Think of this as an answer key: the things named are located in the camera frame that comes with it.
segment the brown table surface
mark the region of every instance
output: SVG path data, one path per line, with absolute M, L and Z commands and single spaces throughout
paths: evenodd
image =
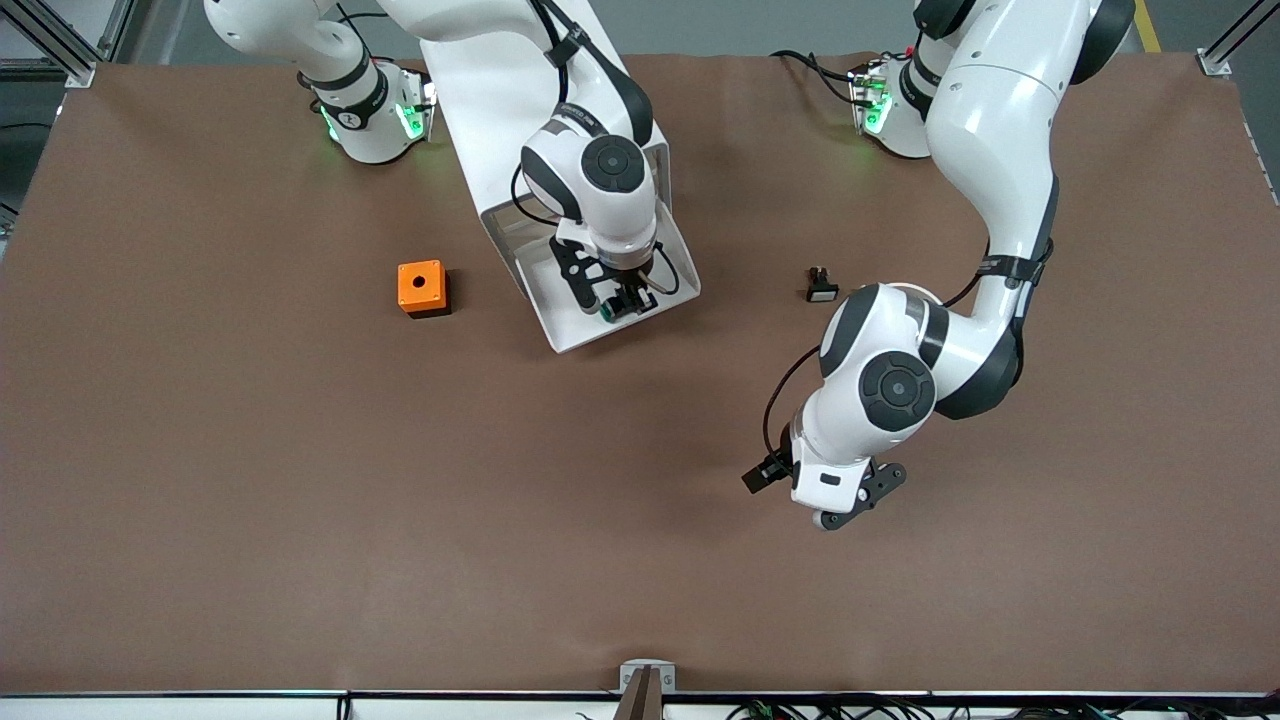
M 835 309 L 805 269 L 946 296 L 984 228 L 794 64 L 628 67 L 704 291 L 564 356 L 444 132 L 357 165 L 282 67 L 70 92 L 0 269 L 0 688 L 1276 685 L 1280 211 L 1233 85 L 1068 95 L 1021 383 L 823 534 L 739 480 Z M 412 322 L 425 258 L 457 311 Z

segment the black cable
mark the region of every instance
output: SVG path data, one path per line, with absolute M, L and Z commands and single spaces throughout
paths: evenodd
M 653 284 L 653 282 L 645 282 L 645 284 L 648 284 L 649 290 L 657 292 L 658 295 L 667 295 L 667 296 L 676 295 L 677 292 L 680 292 L 680 273 L 676 272 L 676 264 L 672 263 L 671 258 L 667 256 L 667 251 L 663 250 L 660 242 L 657 243 L 657 245 L 654 245 L 654 249 L 658 251 L 658 255 L 662 255 L 662 259 L 667 261 L 667 268 L 671 269 L 671 277 L 676 278 L 676 284 L 671 290 L 663 290 L 663 288 Z M 649 281 L 648 275 L 645 275 L 645 281 Z M 778 707 L 782 707 L 783 710 L 787 710 L 787 706 L 785 706 L 785 705 L 778 706 Z M 801 715 L 800 720 L 808 720 L 808 719 L 804 715 Z
M 356 37 L 360 38 L 360 44 L 364 45 L 365 50 L 367 51 L 369 44 L 365 42 L 365 36 L 360 35 L 360 28 L 356 27 L 356 23 L 351 22 L 351 15 L 348 15 L 347 10 L 342 8 L 342 3 L 334 3 L 334 8 L 338 8 L 338 13 L 342 15 L 342 22 L 347 23 L 347 27 L 349 27 L 351 31 L 356 33 Z
M 986 258 L 988 252 L 991 252 L 991 240 L 989 238 L 987 240 L 987 246 L 982 250 L 982 256 Z M 974 273 L 973 277 L 969 278 L 969 284 L 964 286 L 964 290 L 961 290 L 960 292 L 957 292 L 955 295 L 955 297 L 952 297 L 951 300 L 947 300 L 946 302 L 943 302 L 942 306 L 943 307 L 951 307 L 956 302 L 960 302 L 961 300 L 964 300 L 965 296 L 968 296 L 970 292 L 973 292 L 973 288 L 978 286 L 978 281 L 979 279 L 982 279 L 982 275 L 979 275 L 978 273 Z
M 795 50 L 778 50 L 777 53 L 773 53 L 769 56 L 771 58 L 795 58 L 795 59 L 800 60 L 801 63 L 804 63 L 804 65 L 806 68 L 809 68 L 810 70 L 818 73 L 818 77 L 822 79 L 822 83 L 826 85 L 827 90 L 829 90 L 831 94 L 835 95 L 836 97 L 840 97 L 842 101 L 845 101 L 845 102 L 847 102 L 850 105 L 858 105 L 860 108 L 869 108 L 870 106 L 870 102 L 867 102 L 865 100 L 854 100 L 852 97 L 849 97 L 844 92 L 841 92 L 840 90 L 837 90 L 835 85 L 831 85 L 831 79 L 828 79 L 828 78 L 835 78 L 835 79 L 840 79 L 840 81 L 847 82 L 849 81 L 849 76 L 847 74 L 840 74 L 840 73 L 837 73 L 835 70 L 829 70 L 829 69 L 822 67 L 820 64 L 818 64 L 818 58 L 813 53 L 809 53 L 808 56 L 804 56 L 804 55 L 796 53 Z
M 1226 28 L 1226 32 L 1224 32 L 1221 37 L 1219 37 L 1216 41 L 1213 41 L 1213 45 L 1208 46 L 1208 50 L 1206 50 L 1204 54 L 1206 55 L 1212 55 L 1213 51 L 1217 50 L 1217 46 L 1221 45 L 1224 40 L 1226 40 L 1226 36 L 1231 35 L 1231 32 L 1235 31 L 1235 28 L 1240 27 L 1240 23 L 1243 23 L 1244 20 L 1249 19 L 1249 15 L 1253 14 L 1253 10 L 1257 10 L 1263 3 L 1266 3 L 1266 0 L 1254 0 L 1253 6 L 1251 6 L 1248 10 L 1245 10 L 1243 15 L 1240 15 L 1239 18 L 1236 18 L 1235 22 L 1231 23 L 1231 27 Z
M 764 421 L 762 423 L 764 433 L 764 448 L 769 451 L 769 457 L 774 462 L 777 462 L 780 468 L 785 469 L 787 474 L 791 474 L 792 466 L 787 462 L 783 462 L 782 459 L 778 457 L 778 451 L 773 448 L 773 441 L 769 439 L 769 414 L 773 413 L 773 404 L 778 401 L 778 396 L 782 395 L 782 388 L 786 387 L 787 380 L 791 379 L 791 375 L 794 375 L 796 370 L 800 369 L 800 365 L 804 365 L 805 360 L 817 355 L 819 348 L 822 348 L 820 345 L 813 346 L 808 352 L 801 355 L 800 359 L 796 360 L 790 368 L 787 368 L 787 372 L 782 374 L 782 379 L 778 380 L 778 387 L 773 388 L 773 395 L 769 396 L 769 401 L 764 405 Z
M 960 302 L 961 300 L 964 300 L 965 296 L 969 295 L 970 292 L 973 292 L 973 288 L 978 286 L 978 279 L 979 278 L 982 278 L 982 275 L 974 275 L 974 277 L 969 278 L 969 284 L 964 286 L 964 290 L 961 290 L 960 292 L 957 292 L 956 296 L 952 297 L 951 300 L 947 300 L 946 302 L 943 302 L 942 306 L 943 307 L 951 307 L 956 302 Z
M 547 38 L 550 40 L 552 47 L 556 47 L 561 44 L 561 36 L 556 29 L 556 23 L 552 20 L 550 14 L 547 12 L 547 6 L 543 5 L 541 0 L 532 0 L 530 4 L 534 6 L 534 14 L 543 23 L 543 29 L 547 31 Z M 557 68 L 557 76 L 559 77 L 559 96 L 557 102 L 564 102 L 568 100 L 568 68 L 561 65 Z
M 818 64 L 818 58 L 813 53 L 809 53 L 809 55 L 805 56 L 805 55 L 801 55 L 801 54 L 796 53 L 795 50 L 778 50 L 777 53 L 771 53 L 769 58 L 794 58 L 796 60 L 800 60 L 805 65 L 808 65 L 808 68 L 810 70 L 814 70 L 817 73 L 822 73 L 822 74 L 829 77 L 831 79 L 846 79 L 847 78 L 847 76 L 844 76 L 841 73 L 837 73 L 836 70 L 831 70 L 831 69 L 827 69 L 827 68 L 819 65 Z
M 0 126 L 0 129 L 14 129 L 14 128 L 46 128 L 54 129 L 51 123 L 12 123 L 8 126 Z
M 525 215 L 530 220 L 534 220 L 535 223 L 559 227 L 559 223 L 548 220 L 547 218 L 539 218 L 538 215 L 530 213 L 529 210 L 525 210 L 525 206 L 520 204 L 520 199 L 516 197 L 516 179 L 518 178 L 520 178 L 520 165 L 516 165 L 516 172 L 511 173 L 511 204 L 516 206 L 516 210 L 520 210 L 522 215 Z
M 1244 35 L 1242 35 L 1240 38 L 1235 41 L 1235 45 L 1228 47 L 1226 53 L 1222 53 L 1222 59 L 1225 60 L 1226 58 L 1229 58 L 1231 55 L 1231 53 L 1235 53 L 1235 49 L 1239 47 L 1242 42 L 1244 42 L 1245 40 L 1248 40 L 1249 36 L 1253 35 L 1260 27 L 1262 27 L 1262 23 L 1265 23 L 1268 19 L 1271 19 L 1271 15 L 1276 14 L 1276 10 L 1280 10 L 1280 5 L 1272 5 L 1271 9 L 1267 10 L 1267 14 L 1262 15 L 1261 20 L 1253 23 L 1253 27 L 1251 27 L 1248 31 L 1245 31 Z

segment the orange block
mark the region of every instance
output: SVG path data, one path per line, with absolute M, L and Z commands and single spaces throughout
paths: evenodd
M 401 310 L 410 318 L 436 318 L 453 311 L 449 305 L 449 274 L 439 260 L 406 263 L 397 275 Z

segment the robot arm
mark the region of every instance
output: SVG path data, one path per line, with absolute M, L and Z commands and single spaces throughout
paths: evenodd
M 641 150 L 653 135 L 649 97 L 554 0 L 398 0 L 383 9 L 429 41 L 507 31 L 538 46 L 561 72 L 562 101 L 512 164 L 561 218 L 549 241 L 561 277 L 584 313 L 607 322 L 657 307 L 650 291 L 675 292 L 649 282 L 660 250 L 657 188 Z M 602 299 L 600 288 L 612 293 Z
M 612 322 L 657 306 L 649 282 L 657 191 L 641 147 L 653 109 L 639 85 L 600 51 L 554 0 L 394 0 L 387 14 L 410 33 L 451 42 L 515 32 L 561 73 L 562 97 L 518 160 L 534 195 L 562 220 L 552 250 L 585 313 Z M 243 53 L 284 58 L 315 91 L 330 132 L 364 163 L 398 158 L 424 137 L 434 97 L 416 73 L 374 61 L 352 29 L 320 17 L 333 0 L 205 0 L 210 23 Z M 600 299 L 599 287 L 613 287 Z
M 780 456 L 744 477 L 753 489 L 790 474 L 792 500 L 832 529 L 833 516 L 874 506 L 873 491 L 883 487 L 868 487 L 876 455 L 911 437 L 933 411 L 963 419 L 991 410 L 1018 380 L 1021 324 L 1052 249 L 1050 128 L 1098 4 L 975 5 L 963 20 L 952 18 L 954 53 L 927 51 L 950 56 L 920 111 L 927 149 L 989 233 L 973 313 L 888 284 L 854 292 L 822 340 L 822 388 L 795 415 Z M 915 69 L 900 72 L 914 77 Z M 901 141 L 919 120 L 915 109 L 892 109 L 896 115 L 876 118 L 881 126 L 872 129 Z
M 334 141 L 355 160 L 387 163 L 421 140 L 434 102 L 421 76 L 374 61 L 356 33 L 320 17 L 333 0 L 205 0 L 218 36 L 248 55 L 298 67 Z

